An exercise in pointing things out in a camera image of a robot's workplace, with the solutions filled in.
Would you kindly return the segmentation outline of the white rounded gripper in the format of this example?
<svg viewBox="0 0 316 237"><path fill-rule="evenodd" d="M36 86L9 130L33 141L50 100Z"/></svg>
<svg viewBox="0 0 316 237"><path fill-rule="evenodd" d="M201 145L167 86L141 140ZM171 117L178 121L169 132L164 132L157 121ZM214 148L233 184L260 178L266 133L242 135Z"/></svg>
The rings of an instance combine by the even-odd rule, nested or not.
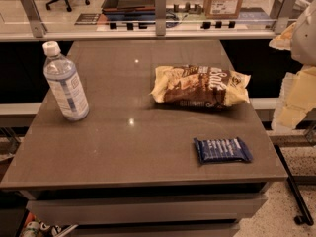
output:
<svg viewBox="0 0 316 237"><path fill-rule="evenodd" d="M305 64L282 80L273 115L272 130L291 131L316 107L316 0L269 42L269 47L291 51L293 60Z"/></svg>

